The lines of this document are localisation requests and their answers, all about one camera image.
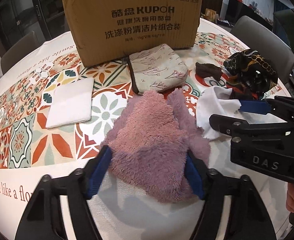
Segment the white tablecloth with text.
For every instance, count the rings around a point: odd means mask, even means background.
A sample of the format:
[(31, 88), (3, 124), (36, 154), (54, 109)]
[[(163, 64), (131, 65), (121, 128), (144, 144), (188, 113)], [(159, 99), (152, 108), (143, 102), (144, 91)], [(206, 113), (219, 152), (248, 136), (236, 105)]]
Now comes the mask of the white tablecloth with text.
[[(58, 85), (95, 80), (91, 120), (45, 124)], [(85, 69), (70, 32), (45, 42), (0, 78), (0, 232), (14, 239), (41, 177), (68, 175), (94, 158), (115, 125), (125, 139), (146, 138), (159, 108), (135, 95), (127, 66), (116, 60)], [(203, 202), (174, 198), (171, 159), (159, 148), (112, 162), (88, 201), (103, 239), (189, 239)]]

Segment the grey chair right side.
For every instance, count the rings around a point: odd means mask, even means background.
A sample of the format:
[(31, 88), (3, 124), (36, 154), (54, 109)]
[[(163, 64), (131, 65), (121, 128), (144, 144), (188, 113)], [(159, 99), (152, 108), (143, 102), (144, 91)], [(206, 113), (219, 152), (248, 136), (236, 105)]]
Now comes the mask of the grey chair right side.
[(230, 33), (272, 61), (282, 83), (288, 83), (294, 69), (294, 52), (277, 35), (248, 16), (242, 16)]

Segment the white folded square cloth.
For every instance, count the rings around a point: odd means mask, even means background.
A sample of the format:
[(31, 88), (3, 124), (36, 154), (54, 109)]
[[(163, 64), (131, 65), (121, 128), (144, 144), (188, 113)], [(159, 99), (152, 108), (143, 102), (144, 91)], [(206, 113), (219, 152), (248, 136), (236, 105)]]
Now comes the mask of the white folded square cloth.
[(93, 78), (85, 78), (57, 88), (54, 92), (45, 127), (76, 124), (91, 119)]

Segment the dark brown hair band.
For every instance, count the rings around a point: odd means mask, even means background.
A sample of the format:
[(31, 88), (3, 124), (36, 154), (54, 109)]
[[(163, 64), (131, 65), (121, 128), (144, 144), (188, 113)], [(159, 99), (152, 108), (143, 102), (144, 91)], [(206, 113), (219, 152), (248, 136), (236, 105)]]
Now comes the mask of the dark brown hair band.
[(213, 77), (214, 80), (220, 81), (222, 77), (222, 70), (220, 67), (211, 63), (195, 63), (196, 74), (202, 78)]

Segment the black gold patterned scarf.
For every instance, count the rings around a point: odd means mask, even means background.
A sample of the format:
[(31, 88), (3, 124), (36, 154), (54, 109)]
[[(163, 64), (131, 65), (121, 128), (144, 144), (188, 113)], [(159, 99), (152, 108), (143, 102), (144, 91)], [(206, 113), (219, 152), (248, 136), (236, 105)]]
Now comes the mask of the black gold patterned scarf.
[(274, 64), (254, 49), (231, 55), (223, 66), (229, 72), (227, 87), (232, 89), (231, 99), (261, 100), (278, 83)]

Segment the grey chair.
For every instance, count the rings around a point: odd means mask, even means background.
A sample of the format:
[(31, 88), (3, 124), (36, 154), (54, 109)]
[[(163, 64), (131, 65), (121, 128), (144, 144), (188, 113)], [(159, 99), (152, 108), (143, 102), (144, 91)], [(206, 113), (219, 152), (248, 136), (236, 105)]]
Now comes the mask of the grey chair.
[(29, 55), (40, 46), (34, 31), (26, 34), (14, 44), (1, 58), (1, 71), (6, 74), (17, 62)]
[(242, 16), (230, 33), (272, 61), (282, 83), (288, 83), (294, 69), (294, 52), (277, 35), (248, 16)]

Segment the white microfiber cloth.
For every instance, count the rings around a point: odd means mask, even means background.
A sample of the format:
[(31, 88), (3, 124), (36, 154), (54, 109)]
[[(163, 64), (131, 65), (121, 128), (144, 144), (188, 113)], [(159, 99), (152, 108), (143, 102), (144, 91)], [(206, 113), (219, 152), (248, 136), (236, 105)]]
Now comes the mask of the white microfiber cloth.
[(238, 99), (230, 99), (231, 88), (213, 86), (205, 89), (196, 104), (196, 124), (203, 129), (203, 137), (212, 141), (222, 136), (212, 129), (209, 118), (212, 114), (235, 117), (241, 103)]

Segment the grey chair far left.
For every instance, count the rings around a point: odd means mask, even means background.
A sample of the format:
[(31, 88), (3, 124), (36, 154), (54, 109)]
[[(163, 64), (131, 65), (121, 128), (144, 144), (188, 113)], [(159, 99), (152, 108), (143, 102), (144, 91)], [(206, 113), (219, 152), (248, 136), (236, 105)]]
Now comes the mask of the grey chair far left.
[(17, 62), (29, 55), (40, 46), (34, 31), (26, 34), (14, 44), (1, 58), (1, 71), (6, 74)]

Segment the colourful patterned table runner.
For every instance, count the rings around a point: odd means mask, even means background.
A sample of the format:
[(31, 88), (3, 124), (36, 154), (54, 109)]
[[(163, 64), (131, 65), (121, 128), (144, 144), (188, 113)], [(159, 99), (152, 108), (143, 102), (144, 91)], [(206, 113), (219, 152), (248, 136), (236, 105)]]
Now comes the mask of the colourful patterned table runner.
[(95, 157), (135, 96), (128, 67), (84, 68), (64, 34), (21, 62), (22, 76), (0, 96), (0, 168), (45, 166)]

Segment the brown cardboard box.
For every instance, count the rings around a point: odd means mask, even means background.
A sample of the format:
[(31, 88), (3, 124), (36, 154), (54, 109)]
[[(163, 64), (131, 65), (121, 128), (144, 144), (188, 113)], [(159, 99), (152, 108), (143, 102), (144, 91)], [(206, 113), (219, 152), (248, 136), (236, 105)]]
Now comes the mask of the brown cardboard box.
[(62, 0), (85, 67), (167, 44), (194, 45), (202, 0)]

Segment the black television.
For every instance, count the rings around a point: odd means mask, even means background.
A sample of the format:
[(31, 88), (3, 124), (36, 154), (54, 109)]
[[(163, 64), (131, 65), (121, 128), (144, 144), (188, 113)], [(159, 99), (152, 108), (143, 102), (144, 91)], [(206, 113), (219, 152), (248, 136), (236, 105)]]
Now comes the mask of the black television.
[(231, 24), (236, 24), (236, 22), (242, 17), (248, 16), (249, 18), (255, 20), (260, 23), (270, 31), (273, 29), (273, 24), (268, 22), (263, 16), (257, 14), (252, 8), (245, 5), (238, 0), (229, 0), (228, 7), (225, 14), (225, 20)]

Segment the black framed glass sliding door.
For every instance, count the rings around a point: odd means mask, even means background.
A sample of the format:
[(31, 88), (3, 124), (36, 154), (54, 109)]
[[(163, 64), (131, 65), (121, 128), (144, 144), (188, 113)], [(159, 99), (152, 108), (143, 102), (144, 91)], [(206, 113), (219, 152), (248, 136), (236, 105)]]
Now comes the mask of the black framed glass sliding door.
[(40, 44), (69, 31), (62, 0), (0, 2), (0, 41), (4, 51), (32, 31)]

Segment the purple fluffy towel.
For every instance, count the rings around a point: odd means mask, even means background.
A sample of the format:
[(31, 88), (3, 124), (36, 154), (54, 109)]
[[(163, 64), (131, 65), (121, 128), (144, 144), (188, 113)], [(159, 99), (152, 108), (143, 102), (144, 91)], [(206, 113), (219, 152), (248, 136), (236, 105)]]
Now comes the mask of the purple fluffy towel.
[(149, 90), (129, 99), (102, 146), (112, 150), (110, 171), (161, 203), (193, 197), (184, 176), (187, 151), (209, 162), (210, 144), (187, 107), (182, 89), (167, 97)]

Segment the beige floral fabric pouch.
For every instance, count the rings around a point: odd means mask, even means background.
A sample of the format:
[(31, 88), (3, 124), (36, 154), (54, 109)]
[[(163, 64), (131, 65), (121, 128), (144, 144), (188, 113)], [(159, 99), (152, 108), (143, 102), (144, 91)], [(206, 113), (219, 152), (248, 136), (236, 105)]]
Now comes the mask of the beige floral fabric pouch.
[(167, 44), (131, 54), (127, 65), (135, 94), (148, 90), (164, 92), (184, 85), (188, 67), (178, 54)]

